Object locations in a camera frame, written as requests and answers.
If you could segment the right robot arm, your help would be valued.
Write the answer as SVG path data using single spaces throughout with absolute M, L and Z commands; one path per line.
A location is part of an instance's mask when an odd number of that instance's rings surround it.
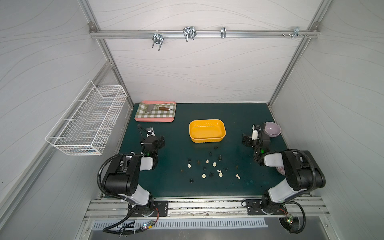
M 242 144 L 253 149 L 254 161 L 262 167 L 283 168 L 285 179 L 266 191 L 261 204 L 273 206 L 285 204 L 296 197 L 323 188 L 326 178 L 310 151 L 288 149 L 271 151 L 271 136 L 267 123 L 252 126 L 252 134 L 242 134 Z

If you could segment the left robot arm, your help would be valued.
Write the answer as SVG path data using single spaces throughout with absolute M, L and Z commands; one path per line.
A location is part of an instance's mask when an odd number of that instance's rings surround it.
M 159 162 L 158 151 L 166 143 L 163 136 L 148 136 L 141 145 L 141 154 L 116 154 L 99 168 L 97 185 L 104 195 L 136 206 L 149 205 L 151 194 L 140 186 L 140 172 L 156 168 Z

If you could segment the yellow plastic storage box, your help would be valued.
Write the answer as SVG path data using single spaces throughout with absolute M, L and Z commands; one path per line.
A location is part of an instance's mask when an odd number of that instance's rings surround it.
M 189 135 L 197 144 L 221 142 L 226 136 L 226 128 L 219 119 L 194 120 L 189 124 Z

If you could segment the purple bowl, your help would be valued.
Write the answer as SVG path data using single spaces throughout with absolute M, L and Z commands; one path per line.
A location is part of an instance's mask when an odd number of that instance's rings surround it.
M 281 127 L 274 122 L 266 122 L 264 132 L 270 137 L 275 138 L 282 132 Z

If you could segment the pink tray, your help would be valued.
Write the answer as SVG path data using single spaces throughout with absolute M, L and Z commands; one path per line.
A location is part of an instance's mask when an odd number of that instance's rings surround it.
M 135 114 L 135 121 L 171 123 L 175 119 L 176 107 L 176 102 L 142 101 Z

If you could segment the pink striped plate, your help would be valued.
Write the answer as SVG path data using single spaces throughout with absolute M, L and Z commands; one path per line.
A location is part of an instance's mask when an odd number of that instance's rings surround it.
M 286 175 L 286 173 L 285 173 L 285 168 L 284 168 L 284 167 L 280 166 L 280 167 L 276 167 L 276 169 L 277 169 L 277 171 L 278 171 L 281 175 L 283 175 L 283 176 Z

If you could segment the green checkered cloth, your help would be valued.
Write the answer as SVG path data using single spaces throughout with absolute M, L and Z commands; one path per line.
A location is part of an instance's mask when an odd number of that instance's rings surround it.
M 146 104 L 146 103 L 140 103 L 137 113 L 135 115 L 136 118 L 138 119 L 149 119 L 149 118 L 173 118 L 176 113 L 176 103 L 160 103 L 160 104 L 155 104 L 159 107 L 170 107 L 173 108 L 171 111 L 159 111 L 159 110 L 154 110 L 152 112 L 146 113 L 146 108 L 147 105 L 151 104 Z

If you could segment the metal hook clamp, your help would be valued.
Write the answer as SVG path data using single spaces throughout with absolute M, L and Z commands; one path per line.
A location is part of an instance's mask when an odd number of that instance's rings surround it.
M 194 40 L 197 32 L 195 27 L 186 27 L 183 29 L 183 35 L 185 37 L 186 42 L 189 41 L 189 39 Z
M 290 33 L 290 34 L 288 34 L 288 35 L 282 34 L 282 36 L 283 36 L 284 38 L 294 39 L 294 38 L 307 38 L 309 35 L 306 34 L 306 33 L 302 34 L 302 33 L 300 32 L 300 28 L 299 28 L 299 27 L 296 27 L 296 28 L 292 31 L 292 33 Z
M 159 33 L 155 33 L 153 35 L 153 43 L 152 43 L 152 48 L 154 48 L 155 45 L 158 45 L 158 51 L 161 50 L 161 47 L 163 45 L 163 42 L 164 42 L 164 37 L 163 35 L 159 34 Z

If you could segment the metal hook clamp right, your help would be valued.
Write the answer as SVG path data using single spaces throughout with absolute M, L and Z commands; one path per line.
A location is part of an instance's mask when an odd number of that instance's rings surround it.
M 300 28 L 299 28 L 299 27 L 296 27 L 296 28 L 292 31 L 292 33 L 290 33 L 290 34 L 288 34 L 288 35 L 282 34 L 282 36 L 283 36 L 284 38 L 294 39 L 294 38 L 307 38 L 309 35 L 306 34 L 306 33 L 302 34 L 302 33 L 300 32 Z

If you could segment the metal hook small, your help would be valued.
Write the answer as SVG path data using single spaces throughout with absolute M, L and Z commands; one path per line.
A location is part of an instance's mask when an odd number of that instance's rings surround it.
M 226 27 L 221 27 L 221 39 L 225 39 L 227 34 Z

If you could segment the wooden handled spatula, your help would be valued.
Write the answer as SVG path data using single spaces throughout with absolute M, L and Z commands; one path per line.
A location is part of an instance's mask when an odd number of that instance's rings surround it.
M 171 110 L 173 110 L 173 108 L 170 108 L 170 107 L 159 107 L 159 106 L 157 106 L 155 104 L 147 105 L 146 113 L 152 112 L 154 110 L 171 111 Z

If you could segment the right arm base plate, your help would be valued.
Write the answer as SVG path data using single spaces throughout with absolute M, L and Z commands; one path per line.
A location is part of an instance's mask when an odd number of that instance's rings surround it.
M 283 204 L 267 204 L 262 199 L 245 199 L 241 202 L 249 216 L 285 215 L 288 211 Z

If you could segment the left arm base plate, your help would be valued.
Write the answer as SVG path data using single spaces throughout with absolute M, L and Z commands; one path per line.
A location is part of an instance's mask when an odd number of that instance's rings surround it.
M 166 217 L 168 215 L 168 201 L 149 201 L 145 206 L 136 205 L 134 208 L 129 209 L 128 215 L 134 218 L 147 218 L 147 217 Z

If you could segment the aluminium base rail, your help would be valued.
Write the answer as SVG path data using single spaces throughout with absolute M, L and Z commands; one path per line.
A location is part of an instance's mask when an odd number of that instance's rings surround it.
M 199 218 L 250 218 L 266 217 L 259 206 L 259 196 L 235 197 L 185 197 L 158 198 L 155 207 L 143 213 L 136 211 L 133 217 L 160 216 L 161 219 L 199 219 Z M 294 205 L 276 208 L 270 217 L 284 217 L 286 214 L 300 217 L 329 217 L 331 214 L 321 197 L 302 197 Z M 120 220 L 128 213 L 129 206 L 120 200 L 92 200 L 85 213 L 84 220 Z

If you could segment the aluminium crossbar rail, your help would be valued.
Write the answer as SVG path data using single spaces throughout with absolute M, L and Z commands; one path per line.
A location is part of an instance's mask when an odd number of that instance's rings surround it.
M 260 39 L 260 38 L 284 38 L 282 34 L 288 35 L 293 30 L 229 30 L 225 39 Z M 221 39 L 219 30 L 196 30 L 195 39 Z M 302 34 L 308 34 L 308 38 L 316 38 L 319 31 L 300 30 Z M 183 39 L 182 30 L 164 31 L 96 31 L 90 33 L 93 39 L 152 39 L 155 33 L 163 35 L 164 39 Z

